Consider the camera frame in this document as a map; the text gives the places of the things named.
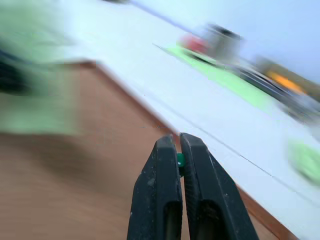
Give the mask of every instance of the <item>green blurred object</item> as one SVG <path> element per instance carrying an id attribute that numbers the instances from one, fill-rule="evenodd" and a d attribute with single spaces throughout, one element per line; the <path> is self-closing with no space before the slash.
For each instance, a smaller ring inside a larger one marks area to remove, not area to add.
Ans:
<path id="1" fill-rule="evenodd" d="M 1 52 L 23 74 L 31 92 L 0 93 L 0 132 L 13 134 L 75 134 L 73 99 L 67 71 L 52 63 L 63 55 L 56 34 L 61 27 L 56 2 L 1 0 Z"/>
<path id="2" fill-rule="evenodd" d="M 303 142 L 292 141 L 289 154 L 293 166 L 311 182 L 320 185 L 320 151 Z"/>
<path id="3" fill-rule="evenodd" d="M 188 56 L 185 54 L 184 48 L 179 45 L 168 48 L 167 51 L 197 69 L 199 72 L 207 76 L 209 80 L 231 90 L 254 107 L 265 110 L 272 102 L 271 97 L 262 90 L 256 88 L 231 72 L 213 67 L 210 64 Z"/>

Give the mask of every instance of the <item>white tabletop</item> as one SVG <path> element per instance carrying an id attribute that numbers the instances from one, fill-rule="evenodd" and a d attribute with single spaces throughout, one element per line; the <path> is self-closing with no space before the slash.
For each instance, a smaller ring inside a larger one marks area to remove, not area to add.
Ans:
<path id="1" fill-rule="evenodd" d="M 72 36 L 142 104 L 177 132 L 196 135 L 234 181 L 301 239 L 320 239 L 320 190 L 297 174 L 288 139 L 319 147 L 281 112 L 253 107 L 154 44 L 185 32 L 130 4 L 61 1 Z"/>

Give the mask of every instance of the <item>green bead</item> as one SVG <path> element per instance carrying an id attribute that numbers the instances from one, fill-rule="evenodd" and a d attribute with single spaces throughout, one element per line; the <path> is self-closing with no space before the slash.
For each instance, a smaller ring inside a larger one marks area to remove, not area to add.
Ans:
<path id="1" fill-rule="evenodd" d="M 185 164 L 186 164 L 185 156 L 182 153 L 177 153 L 176 158 L 177 158 L 177 161 L 178 161 L 180 177 L 183 177 L 183 175 L 184 175 L 184 167 L 185 167 Z"/>

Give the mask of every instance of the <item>clamp jaw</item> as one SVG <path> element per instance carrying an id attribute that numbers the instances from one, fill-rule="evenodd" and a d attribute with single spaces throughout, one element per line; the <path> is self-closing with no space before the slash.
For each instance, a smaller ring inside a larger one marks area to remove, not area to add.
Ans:
<path id="1" fill-rule="evenodd" d="M 180 134 L 156 141 L 133 190 L 127 240 L 180 240 L 183 173 L 190 240 L 258 240 L 235 182 L 204 142 Z"/>

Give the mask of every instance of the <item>black object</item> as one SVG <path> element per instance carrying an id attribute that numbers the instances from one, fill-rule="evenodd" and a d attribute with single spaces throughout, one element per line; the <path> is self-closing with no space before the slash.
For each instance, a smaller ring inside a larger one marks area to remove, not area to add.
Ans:
<path id="1" fill-rule="evenodd" d="M 230 38 L 237 38 L 237 39 L 241 39 L 241 37 L 238 35 L 238 34 L 235 34 L 234 32 L 222 27 L 222 26 L 219 26 L 219 25 L 211 25 L 211 27 L 213 29 L 215 29 L 218 33 L 220 34 L 223 34 L 225 36 L 228 36 Z"/>
<path id="2" fill-rule="evenodd" d="M 258 240 L 234 181 L 204 142 L 180 134 L 191 240 Z M 172 136 L 154 145 L 133 190 L 127 240 L 180 240 L 182 190 Z"/>
<path id="3" fill-rule="evenodd" d="M 292 94 L 290 90 L 274 84 L 261 75 L 257 75 L 247 69 L 235 66 L 229 67 L 228 70 L 280 102 L 282 102 L 284 97 L 289 97 Z"/>
<path id="4" fill-rule="evenodd" d="M 13 65 L 0 59 L 0 92 L 21 95 L 27 90 L 23 74 Z"/>

